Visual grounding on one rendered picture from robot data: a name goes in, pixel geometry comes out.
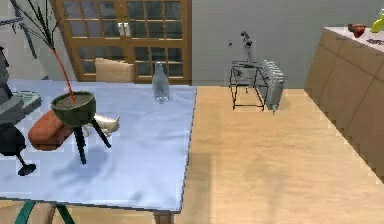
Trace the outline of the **clear glass bottle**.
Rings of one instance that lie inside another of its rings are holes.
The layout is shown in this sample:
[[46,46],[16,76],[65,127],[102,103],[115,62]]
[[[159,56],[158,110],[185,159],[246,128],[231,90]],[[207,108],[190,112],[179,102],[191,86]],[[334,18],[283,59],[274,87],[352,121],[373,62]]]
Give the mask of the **clear glass bottle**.
[[163,65],[160,62],[155,63],[155,71],[152,77],[153,95],[159,103],[165,103],[169,100],[169,82]]

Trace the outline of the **pale blue table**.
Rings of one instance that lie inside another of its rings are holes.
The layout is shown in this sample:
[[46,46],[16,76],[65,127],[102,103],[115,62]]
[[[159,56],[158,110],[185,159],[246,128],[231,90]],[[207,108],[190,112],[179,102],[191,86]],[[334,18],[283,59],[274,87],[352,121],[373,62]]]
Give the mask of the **pale blue table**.
[[0,199],[151,211],[156,224],[174,224],[182,208],[196,90],[172,86],[170,101],[154,100],[151,85],[73,82],[75,91],[90,91],[100,115],[118,119],[107,141],[92,132],[87,160],[79,158],[68,138],[55,151],[27,147],[23,158],[36,170],[18,175],[15,157],[0,155]]

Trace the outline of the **grey statue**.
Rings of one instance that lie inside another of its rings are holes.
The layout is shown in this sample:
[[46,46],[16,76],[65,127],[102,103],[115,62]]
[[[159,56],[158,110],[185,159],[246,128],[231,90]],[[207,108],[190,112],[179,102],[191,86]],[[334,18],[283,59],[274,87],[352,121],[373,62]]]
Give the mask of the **grey statue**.
[[253,64],[253,56],[252,56],[251,48],[252,48],[253,41],[249,37],[249,35],[247,34],[246,31],[241,32],[241,37],[242,37],[242,41],[243,41],[243,48],[244,48],[244,52],[246,55],[247,64],[252,65]]

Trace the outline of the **white radiator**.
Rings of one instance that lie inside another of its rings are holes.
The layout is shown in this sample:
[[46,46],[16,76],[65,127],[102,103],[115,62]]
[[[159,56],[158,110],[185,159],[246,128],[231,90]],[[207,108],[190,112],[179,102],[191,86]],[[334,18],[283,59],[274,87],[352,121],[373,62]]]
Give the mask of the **white radiator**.
[[264,60],[262,70],[262,88],[265,105],[273,113],[279,108],[285,77],[280,68],[273,61]]

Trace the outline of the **tan chair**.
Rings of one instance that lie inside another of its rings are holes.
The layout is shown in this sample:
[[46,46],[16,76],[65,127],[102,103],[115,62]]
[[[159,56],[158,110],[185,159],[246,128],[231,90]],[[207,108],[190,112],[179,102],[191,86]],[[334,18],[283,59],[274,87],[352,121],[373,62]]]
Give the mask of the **tan chair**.
[[96,81],[109,83],[133,83],[134,65],[103,58],[95,59]]

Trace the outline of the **brown glazed room door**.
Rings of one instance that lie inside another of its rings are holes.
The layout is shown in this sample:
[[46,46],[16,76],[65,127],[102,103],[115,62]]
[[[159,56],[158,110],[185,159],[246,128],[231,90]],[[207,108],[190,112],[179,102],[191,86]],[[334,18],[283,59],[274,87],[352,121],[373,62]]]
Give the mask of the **brown glazed room door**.
[[95,59],[134,65],[147,84],[156,62],[172,84],[192,83],[192,0],[50,0],[78,81],[96,81]]

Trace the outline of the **green pot house plant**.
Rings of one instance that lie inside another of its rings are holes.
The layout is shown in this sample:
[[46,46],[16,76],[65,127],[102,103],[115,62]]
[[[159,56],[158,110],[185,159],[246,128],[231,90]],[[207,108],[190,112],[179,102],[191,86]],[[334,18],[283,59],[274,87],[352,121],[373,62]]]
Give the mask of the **green pot house plant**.
[[72,90],[67,71],[57,53],[54,33],[60,24],[61,18],[56,17],[54,24],[51,23],[48,15],[48,0],[45,0],[44,6],[34,3],[32,0],[27,0],[28,7],[31,10],[30,13],[23,9],[17,0],[10,0],[10,2],[15,10],[22,14],[22,17],[26,17],[37,28],[37,30],[34,30],[26,27],[26,30],[46,44],[61,68],[68,92],[54,98],[51,101],[51,109],[61,122],[73,130],[81,163],[85,165],[87,162],[84,151],[85,138],[83,134],[83,127],[85,125],[90,124],[96,130],[107,148],[110,148],[111,144],[95,119],[96,99],[94,94],[89,91]]

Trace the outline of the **brown bread loaf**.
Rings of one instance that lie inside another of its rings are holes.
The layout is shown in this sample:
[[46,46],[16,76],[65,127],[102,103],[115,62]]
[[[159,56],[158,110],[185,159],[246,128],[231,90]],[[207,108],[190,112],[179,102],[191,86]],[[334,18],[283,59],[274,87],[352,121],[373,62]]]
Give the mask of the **brown bread loaf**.
[[72,128],[60,121],[53,110],[49,110],[30,129],[28,139],[37,150],[53,151],[72,133]]

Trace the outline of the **tan wooden cupboard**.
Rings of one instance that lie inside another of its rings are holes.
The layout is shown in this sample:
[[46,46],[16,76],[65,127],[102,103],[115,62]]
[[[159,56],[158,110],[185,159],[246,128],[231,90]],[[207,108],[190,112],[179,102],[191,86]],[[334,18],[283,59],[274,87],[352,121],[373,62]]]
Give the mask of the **tan wooden cupboard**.
[[384,32],[325,27],[304,90],[384,183]]

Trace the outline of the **grey coffee machine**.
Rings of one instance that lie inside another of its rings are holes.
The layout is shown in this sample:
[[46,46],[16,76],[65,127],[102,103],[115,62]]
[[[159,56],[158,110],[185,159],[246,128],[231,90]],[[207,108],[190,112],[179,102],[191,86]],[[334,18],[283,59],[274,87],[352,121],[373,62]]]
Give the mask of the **grey coffee machine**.
[[8,86],[9,63],[0,46],[0,124],[17,124],[41,106],[41,97],[32,91],[12,92]]

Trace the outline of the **black wine glass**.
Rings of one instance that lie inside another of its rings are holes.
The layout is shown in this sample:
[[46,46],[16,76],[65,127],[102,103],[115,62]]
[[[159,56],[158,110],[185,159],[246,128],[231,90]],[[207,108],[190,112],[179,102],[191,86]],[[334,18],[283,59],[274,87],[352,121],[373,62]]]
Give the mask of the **black wine glass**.
[[26,148],[25,137],[12,123],[0,124],[0,154],[3,156],[15,156],[22,167],[18,171],[19,176],[27,176],[35,171],[35,164],[27,164],[21,156]]

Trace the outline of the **red apple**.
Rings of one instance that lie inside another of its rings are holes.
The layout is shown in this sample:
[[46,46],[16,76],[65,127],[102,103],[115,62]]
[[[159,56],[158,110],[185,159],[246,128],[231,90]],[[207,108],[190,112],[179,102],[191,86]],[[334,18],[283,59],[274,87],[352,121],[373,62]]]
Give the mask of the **red apple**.
[[354,34],[355,38],[359,38],[365,32],[366,26],[363,24],[349,24],[348,30]]

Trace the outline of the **green chair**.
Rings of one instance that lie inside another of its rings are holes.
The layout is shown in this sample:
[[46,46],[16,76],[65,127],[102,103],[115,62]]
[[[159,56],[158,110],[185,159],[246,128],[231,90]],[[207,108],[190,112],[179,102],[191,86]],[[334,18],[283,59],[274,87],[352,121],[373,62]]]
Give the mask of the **green chair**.
[[16,216],[15,224],[53,224],[55,211],[59,212],[64,224],[75,224],[65,205],[32,201],[23,204]]

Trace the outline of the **yellow green bottle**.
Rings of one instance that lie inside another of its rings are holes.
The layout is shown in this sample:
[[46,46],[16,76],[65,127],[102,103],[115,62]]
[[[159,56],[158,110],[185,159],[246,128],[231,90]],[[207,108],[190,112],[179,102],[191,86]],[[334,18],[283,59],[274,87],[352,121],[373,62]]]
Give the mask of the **yellow green bottle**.
[[381,9],[379,18],[372,24],[371,33],[379,33],[384,27],[384,8]]

